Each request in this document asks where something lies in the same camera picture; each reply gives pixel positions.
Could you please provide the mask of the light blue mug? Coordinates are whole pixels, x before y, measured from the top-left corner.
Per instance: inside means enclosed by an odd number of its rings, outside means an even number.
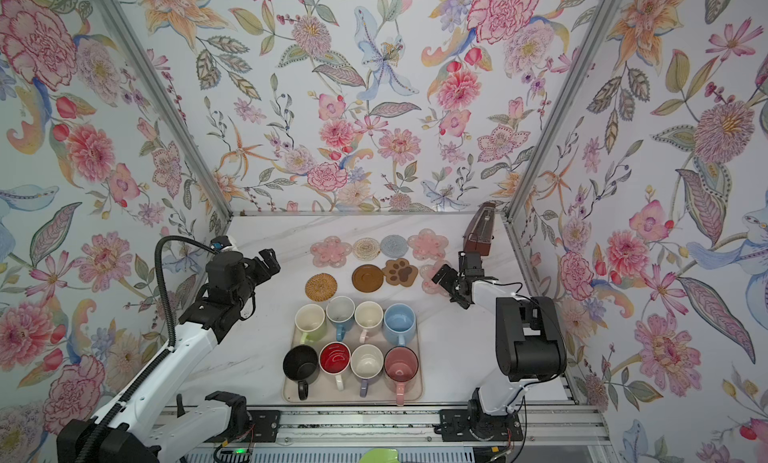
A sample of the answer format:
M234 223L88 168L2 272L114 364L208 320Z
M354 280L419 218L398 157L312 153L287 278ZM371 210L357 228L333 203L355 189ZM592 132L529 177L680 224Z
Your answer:
M404 303L393 304L384 312L382 333L393 346L407 346L416 334L416 326L414 310Z

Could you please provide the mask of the white mug green outside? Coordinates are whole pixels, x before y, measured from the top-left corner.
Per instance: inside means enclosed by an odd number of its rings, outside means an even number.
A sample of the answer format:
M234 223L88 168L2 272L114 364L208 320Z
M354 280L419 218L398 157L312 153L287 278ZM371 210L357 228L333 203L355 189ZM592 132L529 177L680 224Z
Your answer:
M298 342L300 344L320 341L327 332L324 308L316 303L302 306L295 315L294 325L298 331Z

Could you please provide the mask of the black mug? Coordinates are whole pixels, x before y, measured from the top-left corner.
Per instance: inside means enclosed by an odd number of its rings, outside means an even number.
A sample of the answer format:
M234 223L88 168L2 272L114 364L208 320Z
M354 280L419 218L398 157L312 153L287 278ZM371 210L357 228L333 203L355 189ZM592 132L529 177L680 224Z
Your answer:
M286 353L282 368L284 376L297 385L299 400L306 401L310 385L317 380L320 373L316 350L305 344L292 348Z

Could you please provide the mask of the pink mug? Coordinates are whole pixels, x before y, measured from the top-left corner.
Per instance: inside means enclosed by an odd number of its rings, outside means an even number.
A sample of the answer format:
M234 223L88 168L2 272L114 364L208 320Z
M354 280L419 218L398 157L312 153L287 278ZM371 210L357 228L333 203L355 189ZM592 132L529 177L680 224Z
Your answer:
M414 386L420 369L417 354L408 347L390 349L384 358L384 375L394 393L397 406L403 406L408 392Z

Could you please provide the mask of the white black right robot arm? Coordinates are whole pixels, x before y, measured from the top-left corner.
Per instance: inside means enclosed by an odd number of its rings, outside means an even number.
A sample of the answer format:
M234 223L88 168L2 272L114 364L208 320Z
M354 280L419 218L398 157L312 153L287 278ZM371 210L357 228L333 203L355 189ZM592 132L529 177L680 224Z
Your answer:
M528 391L559 379L567 366L553 300L525 296L521 283L486 275L476 252L461 251L457 269L444 264L430 281L462 308L477 306L492 313L498 366L475 388L465 409L439 412L436 432L445 442L523 440L520 414Z

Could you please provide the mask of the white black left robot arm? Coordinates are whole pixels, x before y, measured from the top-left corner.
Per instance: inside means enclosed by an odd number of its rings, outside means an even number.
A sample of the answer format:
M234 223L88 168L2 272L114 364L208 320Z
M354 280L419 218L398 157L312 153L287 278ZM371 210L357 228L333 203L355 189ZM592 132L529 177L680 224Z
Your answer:
M254 258L234 250L216 254L206 266L205 292L180 316L162 350L93 416L65 425L56 440L59 461L175 462L211 438L245 435L253 426L246 399L223 390L171 423L155 424L192 370L244 320L256 287L279 271L272 249Z

